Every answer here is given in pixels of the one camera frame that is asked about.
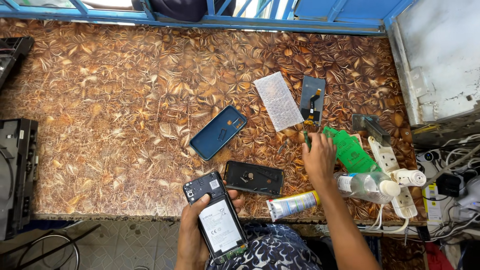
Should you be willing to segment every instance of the blue phone case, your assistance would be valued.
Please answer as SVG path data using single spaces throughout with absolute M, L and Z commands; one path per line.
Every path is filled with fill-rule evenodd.
M 217 116 L 190 140 L 190 146 L 204 160 L 210 160 L 247 123 L 247 118 L 232 105 Z

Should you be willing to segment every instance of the power strip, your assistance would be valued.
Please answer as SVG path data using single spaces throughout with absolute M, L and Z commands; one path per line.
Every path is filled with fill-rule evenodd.
M 385 174 L 390 176 L 392 180 L 396 181 L 393 177 L 393 171 L 400 170 L 400 166 L 398 165 L 393 149 L 391 147 L 381 146 L 373 136 L 368 137 L 368 143 L 370 144 L 378 166 Z M 400 194 L 392 200 L 392 206 L 395 214 L 404 219 L 413 218 L 418 214 L 408 187 L 402 187 L 400 189 Z

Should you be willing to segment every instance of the screwdriver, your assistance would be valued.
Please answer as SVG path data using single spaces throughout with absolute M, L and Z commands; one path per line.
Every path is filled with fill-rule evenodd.
M 303 126 L 303 136 L 305 137 L 305 143 L 308 145 L 308 149 L 311 150 L 312 149 L 312 144 L 310 143 L 310 140 L 308 139 L 307 131 L 305 130 L 305 126 L 303 125 L 303 123 L 301 125 Z

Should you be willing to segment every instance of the plastic water bottle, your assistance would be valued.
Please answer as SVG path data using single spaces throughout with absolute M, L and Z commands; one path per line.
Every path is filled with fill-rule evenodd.
M 342 197 L 386 204 L 400 194 L 400 186 L 383 172 L 336 172 L 334 178 Z

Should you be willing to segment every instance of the workbench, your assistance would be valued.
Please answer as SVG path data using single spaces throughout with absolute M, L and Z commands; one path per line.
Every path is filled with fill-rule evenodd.
M 400 167 L 417 168 L 387 38 L 13 19 L 0 21 L 0 36 L 35 40 L 0 95 L 2 119 L 39 121 L 34 218 L 177 221 L 187 204 L 181 186 L 223 175 L 228 160 L 283 169 L 286 196 L 312 190 L 301 124 L 275 132 L 252 83 L 277 71 L 297 103 L 304 75 L 325 78 L 322 127 L 353 134 L 353 113 L 376 114 Z M 204 161 L 189 140 L 229 104 L 247 124 Z M 413 224 L 424 224 L 420 188 L 411 192 Z M 267 196 L 240 197 L 243 221 L 270 220 Z M 379 205 L 346 203 L 356 222 L 375 220 Z M 383 213 L 384 224 L 402 223 L 390 204 Z M 321 206 L 283 220 L 323 221 Z

